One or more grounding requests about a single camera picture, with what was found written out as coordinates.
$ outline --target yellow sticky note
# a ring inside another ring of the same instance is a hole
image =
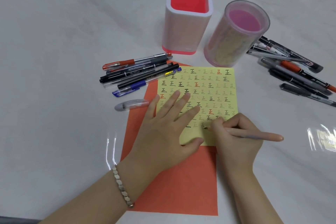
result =
[[[218,116],[228,120],[238,113],[236,83],[233,68],[181,66],[182,71],[158,81],[160,100],[157,112],[170,96],[179,90],[181,98],[191,94],[188,103],[177,119],[192,107],[200,106],[200,112],[187,125],[180,136],[180,144],[187,144],[195,137],[203,137],[202,145],[215,145],[211,131],[204,129]]]

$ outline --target transparent cylindrical cup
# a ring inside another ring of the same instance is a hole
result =
[[[213,66],[232,67],[269,27],[270,19],[260,6],[232,1],[205,46],[204,56]]]

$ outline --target silver bracelet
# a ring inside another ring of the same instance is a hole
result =
[[[113,170],[113,173],[114,173],[115,180],[117,181],[117,184],[118,184],[118,186],[119,186],[119,190],[120,190],[121,194],[123,194],[124,199],[125,199],[125,201],[126,201],[128,207],[129,207],[129,208],[133,208],[133,207],[134,207],[134,203],[131,201],[131,199],[128,197],[127,192],[125,191],[125,188],[124,188],[124,186],[123,186],[123,183],[122,183],[121,180],[120,180],[120,176],[118,175],[117,167],[114,166],[114,167],[112,168],[112,170]]]

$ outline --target pen holder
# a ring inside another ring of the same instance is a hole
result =
[[[162,49],[192,55],[213,12],[212,0],[166,0]]]
[[[232,1],[205,46],[204,56],[215,67],[232,67],[269,27],[270,19],[260,6]]]

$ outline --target marble tabletop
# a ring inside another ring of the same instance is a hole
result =
[[[174,60],[210,66],[202,50],[230,1],[213,0],[198,51]],[[249,1],[270,16],[266,37],[336,83],[335,0]],[[128,113],[114,111],[101,67],[161,52],[164,12],[165,0],[0,0],[0,216],[42,219],[120,160]],[[239,111],[285,137],[255,162],[273,206],[285,223],[334,223],[336,109],[281,91],[255,57],[234,68]],[[127,212],[120,223],[238,223],[220,175],[217,186],[218,217]]]

